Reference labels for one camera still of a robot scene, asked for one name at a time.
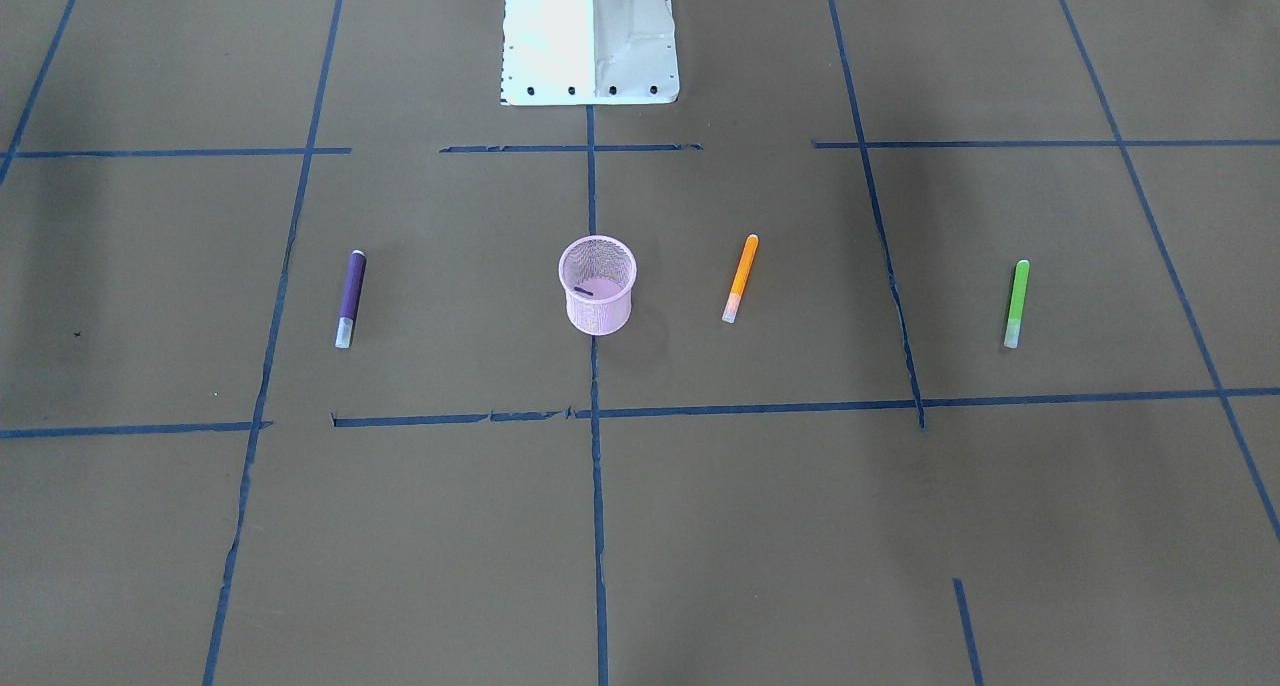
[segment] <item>grid line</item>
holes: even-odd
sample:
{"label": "grid line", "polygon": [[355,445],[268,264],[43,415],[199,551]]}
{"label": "grid line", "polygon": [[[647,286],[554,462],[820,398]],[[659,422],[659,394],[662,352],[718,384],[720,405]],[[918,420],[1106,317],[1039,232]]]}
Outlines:
{"label": "grid line", "polygon": [[227,623],[227,608],[230,603],[232,584],[236,577],[236,561],[239,554],[241,535],[244,530],[244,512],[248,507],[248,494],[253,467],[257,454],[257,439],[262,430],[262,413],[266,408],[266,395],[271,384],[271,367],[275,362],[275,343],[279,338],[280,321],[284,316],[284,298],[289,285],[289,259],[293,253],[293,243],[298,235],[298,220],[302,216],[302,203],[306,200],[307,179],[311,175],[311,157],[315,152],[316,133],[320,131],[320,113],[324,109],[325,86],[329,81],[329,65],[333,63],[333,49],[338,40],[338,20],[342,17],[342,1],[333,1],[333,15],[329,20],[329,38],[325,42],[324,61],[320,65],[320,79],[316,83],[315,101],[311,106],[311,127],[307,131],[306,152],[302,154],[302,168],[298,174],[298,189],[293,198],[293,216],[289,221],[289,234],[284,243],[284,256],[280,262],[280,280],[275,291],[275,307],[271,314],[271,326],[266,340],[266,352],[262,355],[262,381],[253,404],[253,420],[250,424],[248,443],[244,445],[244,467],[241,472],[239,503],[236,516],[236,536],[230,549],[227,552],[227,562],[223,567],[223,585],[218,593],[218,609],[214,612],[214,626],[209,637],[209,654],[205,658],[205,673],[202,686],[212,686],[214,676],[218,671],[218,654],[221,648],[223,628]]}
{"label": "grid line", "polygon": [[973,622],[969,619],[969,599],[964,595],[964,581],[951,580],[956,591],[956,609],[960,609],[960,626],[964,628],[964,645],[969,651],[969,671],[973,672],[973,686],[983,686],[982,663],[978,660],[978,641],[973,637]]}
{"label": "grid line", "polygon": [[1111,125],[1111,134],[1115,136],[1115,145],[1120,148],[1120,156],[1124,157],[1124,165],[1126,170],[1129,170],[1129,180],[1132,180],[1133,188],[1138,193],[1138,202],[1142,203],[1143,215],[1147,216],[1147,225],[1151,227],[1151,234],[1156,241],[1156,247],[1160,250],[1160,257],[1165,261],[1165,270],[1169,273],[1169,280],[1172,283],[1174,289],[1178,293],[1178,299],[1187,316],[1188,326],[1190,326],[1192,335],[1196,338],[1196,344],[1199,347],[1201,357],[1204,361],[1204,369],[1208,371],[1210,379],[1213,381],[1213,389],[1217,392],[1219,399],[1222,404],[1222,412],[1226,415],[1226,421],[1231,427],[1231,435],[1235,436],[1235,444],[1240,451],[1240,457],[1244,459],[1244,466],[1248,468],[1249,477],[1253,481],[1253,488],[1257,490],[1258,499],[1262,502],[1262,509],[1265,509],[1267,521],[1271,523],[1271,531],[1276,540],[1280,541],[1280,518],[1276,517],[1275,504],[1271,503],[1271,495],[1267,493],[1267,486],[1262,481],[1258,466],[1253,461],[1253,453],[1249,451],[1248,440],[1244,439],[1244,431],[1240,427],[1240,422],[1235,419],[1235,410],[1231,408],[1230,395],[1226,393],[1225,387],[1222,387],[1222,379],[1219,376],[1208,344],[1201,331],[1199,323],[1196,320],[1196,312],[1192,308],[1190,299],[1187,298],[1187,291],[1183,289],[1183,282],[1179,279],[1178,270],[1174,267],[1174,259],[1170,256],[1169,248],[1165,244],[1165,238],[1161,235],[1160,227],[1156,224],[1156,215],[1147,200],[1147,191],[1142,188],[1142,180],[1138,177],[1138,170],[1133,165],[1133,156],[1129,154],[1129,147],[1125,145],[1124,136],[1120,134],[1120,125],[1116,123],[1115,113],[1112,113],[1111,104],[1107,101],[1107,95],[1105,90],[1102,90],[1102,81],[1098,79],[1098,72],[1093,68],[1093,60],[1091,60],[1089,52],[1084,49],[1084,38],[1080,35],[1079,27],[1075,26],[1075,17],[1071,17],[1071,8],[1068,5],[1066,0],[1057,0],[1057,3],[1062,8],[1062,17],[1065,17],[1066,24],[1071,29],[1071,38],[1075,40],[1075,47],[1080,52],[1080,60],[1084,61],[1084,68],[1089,72],[1089,81],[1093,83],[1093,91],[1097,93],[1102,113],[1107,116],[1107,124]]}
{"label": "grid line", "polygon": [[[270,426],[264,421],[262,427]],[[248,431],[248,421],[210,424],[134,424],[125,426],[0,427],[0,440],[64,439],[64,436],[140,436],[150,434],[195,434],[200,431]]]}
{"label": "grid line", "polygon": [[[1280,395],[1280,387],[1226,389],[1231,398],[1265,398]],[[964,395],[950,399],[922,399],[924,408],[987,408],[1010,404],[1102,404],[1164,401],[1217,399],[1216,389],[1180,392],[1102,392],[1088,394],[1033,395]],[[914,410],[914,399],[882,399],[855,402],[799,402],[767,404],[667,404],[667,407],[599,408],[599,419],[662,419],[672,416],[742,416],[742,413],[827,413],[845,411]],[[429,413],[428,416],[343,417],[330,413],[333,427],[442,426],[451,424],[502,424],[508,421],[552,421],[554,419],[590,419],[591,410],[572,407],[550,411],[517,411],[488,413]]]}
{"label": "grid line", "polygon": [[902,334],[902,355],[906,360],[906,372],[911,381],[911,398],[915,399],[915,417],[922,430],[925,427],[924,404],[920,403],[920,383],[915,374],[915,357],[911,355],[911,339],[906,331],[906,314],[902,311],[902,297],[897,291],[897,276],[893,275],[893,256],[888,248],[888,234],[884,230],[884,218],[879,207],[879,195],[876,189],[876,174],[872,170],[872,154],[867,147],[867,134],[863,131],[863,116],[858,108],[858,92],[854,88],[854,72],[849,65],[849,52],[845,49],[845,29],[840,24],[840,10],[836,0],[827,0],[831,10],[832,29],[836,31],[836,49],[840,52],[840,65],[845,72],[845,90],[849,93],[849,109],[854,116],[854,133],[858,134],[858,150],[863,161],[863,175],[867,179],[867,195],[872,202],[872,216],[876,218],[876,232],[884,252],[884,270],[888,273],[888,291],[897,310],[897,325]]}
{"label": "grid line", "polygon": [[63,35],[67,33],[67,22],[72,19],[72,10],[76,8],[76,1],[67,0],[67,6],[63,8],[63,17],[58,22],[58,29],[54,31],[54,38],[49,42],[49,51],[45,52],[45,61],[41,63],[40,70],[36,74],[36,83],[31,86],[31,93],[27,95],[27,104],[22,108],[22,116],[18,118],[18,127],[13,131],[13,138],[9,140],[9,150],[5,150],[4,163],[0,163],[0,186],[4,186],[5,177],[9,175],[9,166],[13,165],[14,154],[18,154],[18,147],[22,145],[22,136],[27,133],[31,113],[36,109],[36,99],[40,99],[40,90],[45,86],[45,77],[49,76],[49,68],[54,63],[58,47],[63,44]]}
{"label": "grid line", "polygon": [[[351,147],[311,148],[314,156],[349,156]],[[306,147],[293,148],[100,148],[100,150],[22,150],[18,157],[227,157],[227,156],[303,156]]]}
{"label": "grid line", "polygon": [[[595,108],[586,111],[586,224],[595,235]],[[600,449],[599,340],[591,337],[591,525],[595,538],[595,663],[598,686],[609,686],[609,610],[604,586],[604,472]]]}
{"label": "grid line", "polygon": [[[1280,147],[1280,140],[951,140],[951,142],[867,142],[868,148],[1239,148]],[[813,142],[813,148],[859,148],[855,142]]]}
{"label": "grid line", "polygon": [[440,154],[589,154],[648,152],[648,150],[704,150],[703,145],[454,145]]}

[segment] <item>orange marker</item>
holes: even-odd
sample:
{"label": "orange marker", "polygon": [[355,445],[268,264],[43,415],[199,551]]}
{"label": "orange marker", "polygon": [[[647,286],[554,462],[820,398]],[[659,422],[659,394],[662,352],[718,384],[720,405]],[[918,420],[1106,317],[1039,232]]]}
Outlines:
{"label": "orange marker", "polygon": [[728,291],[728,303],[724,305],[724,323],[732,323],[737,317],[737,306],[742,303],[742,291],[746,289],[746,276],[751,275],[751,262],[755,261],[755,248],[760,244],[760,237],[750,234],[742,247],[742,257],[737,262],[737,273],[733,275],[733,288]]}

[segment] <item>marker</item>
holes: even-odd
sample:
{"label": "marker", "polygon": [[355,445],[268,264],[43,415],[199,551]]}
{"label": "marker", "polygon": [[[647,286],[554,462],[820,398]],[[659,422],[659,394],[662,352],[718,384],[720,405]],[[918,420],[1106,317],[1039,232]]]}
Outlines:
{"label": "marker", "polygon": [[356,308],[360,308],[360,287],[365,283],[365,252],[353,250],[347,262],[347,287],[342,291],[342,308],[338,308],[338,338],[334,346],[351,348],[351,331],[356,328]]}
{"label": "marker", "polygon": [[1023,330],[1023,302],[1027,299],[1027,274],[1032,262],[1021,259],[1014,267],[1014,293],[1009,297],[1009,323],[1005,325],[1005,348],[1016,349],[1018,337]]}
{"label": "marker", "polygon": [[750,234],[746,244],[742,244],[742,257],[737,262],[737,273],[733,275],[733,285],[728,291],[728,302],[724,305],[724,323],[732,323],[737,317],[737,307],[742,303],[742,291],[746,289],[746,276],[751,275],[751,262],[755,261],[755,248],[760,244],[760,237]]}

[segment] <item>purple marker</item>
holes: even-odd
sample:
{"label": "purple marker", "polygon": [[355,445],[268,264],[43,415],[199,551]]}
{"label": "purple marker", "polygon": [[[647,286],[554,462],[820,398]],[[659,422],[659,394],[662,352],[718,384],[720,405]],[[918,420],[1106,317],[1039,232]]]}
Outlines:
{"label": "purple marker", "polygon": [[347,287],[342,291],[342,308],[338,311],[338,338],[334,346],[351,348],[351,331],[356,328],[356,310],[360,308],[360,287],[365,283],[365,252],[353,250],[347,262]]}

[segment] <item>brown cardboard floor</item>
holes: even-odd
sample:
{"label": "brown cardboard floor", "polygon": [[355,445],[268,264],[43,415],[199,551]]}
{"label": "brown cardboard floor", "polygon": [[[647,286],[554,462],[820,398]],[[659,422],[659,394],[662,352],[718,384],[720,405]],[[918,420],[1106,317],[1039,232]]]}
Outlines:
{"label": "brown cardboard floor", "polygon": [[1276,682],[1280,0],[672,1],[0,0],[0,683]]}

